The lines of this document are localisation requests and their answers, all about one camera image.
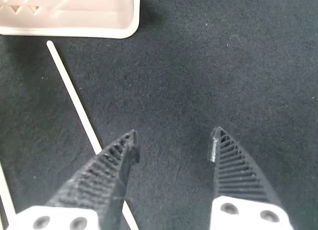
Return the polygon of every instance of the screw hole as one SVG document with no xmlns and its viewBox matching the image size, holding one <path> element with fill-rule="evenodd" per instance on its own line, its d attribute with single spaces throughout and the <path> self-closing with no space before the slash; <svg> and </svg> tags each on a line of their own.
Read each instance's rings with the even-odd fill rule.
<svg viewBox="0 0 318 230">
<path fill-rule="evenodd" d="M 70 230 L 84 230 L 87 226 L 87 219 L 79 217 L 71 222 Z"/>
<path fill-rule="evenodd" d="M 260 213 L 260 217 L 272 223 L 278 223 L 279 217 L 272 211 L 264 210 Z"/>
<path fill-rule="evenodd" d="M 49 216 L 42 216 L 35 220 L 33 224 L 33 228 L 38 230 L 38 229 L 43 229 L 45 228 L 50 222 L 50 217 Z"/>
<path fill-rule="evenodd" d="M 239 214 L 237 207 L 230 203 L 225 203 L 221 206 L 221 210 L 227 214 Z"/>
</svg>

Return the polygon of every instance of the wooden stick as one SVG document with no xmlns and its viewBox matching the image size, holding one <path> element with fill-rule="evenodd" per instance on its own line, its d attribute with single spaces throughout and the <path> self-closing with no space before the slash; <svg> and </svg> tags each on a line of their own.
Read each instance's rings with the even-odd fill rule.
<svg viewBox="0 0 318 230">
<path fill-rule="evenodd" d="M 71 100 L 72 100 L 72 102 L 75 106 L 75 109 L 79 115 L 80 121 L 81 121 L 82 125 L 84 126 L 84 129 L 86 131 L 86 134 L 89 138 L 91 145 L 93 146 L 94 152 L 95 152 L 95 154 L 98 154 L 101 152 L 102 148 L 101 148 L 100 143 L 97 139 L 97 136 L 96 136 L 96 134 L 95 134 L 90 122 L 89 122 L 89 119 L 85 113 L 85 110 L 80 102 L 79 96 L 77 95 L 77 93 L 75 91 L 75 88 L 72 84 L 72 81 L 71 81 L 71 79 L 70 79 L 70 77 L 69 77 L 69 75 L 68 75 L 68 73 L 63 65 L 63 62 L 59 56 L 59 53 L 57 52 L 52 41 L 49 40 L 46 43 L 46 45 L 47 45 L 47 47 L 52 55 L 52 58 L 55 62 L 56 67 L 59 70 L 59 73 L 62 77 L 62 80 L 65 84 L 65 87 L 66 87 L 67 91 L 69 92 Z M 128 226 L 130 227 L 130 229 L 131 230 L 138 230 L 138 226 L 136 224 L 134 216 L 132 215 L 126 201 L 124 202 L 122 212 L 123 212 L 123 215 L 126 219 Z"/>
<path fill-rule="evenodd" d="M 11 199 L 9 187 L 6 183 L 2 165 L 0 162 L 0 196 L 5 211 L 6 219 L 8 220 L 9 225 L 13 224 L 15 221 L 15 209 L 13 201 Z"/>
</svg>

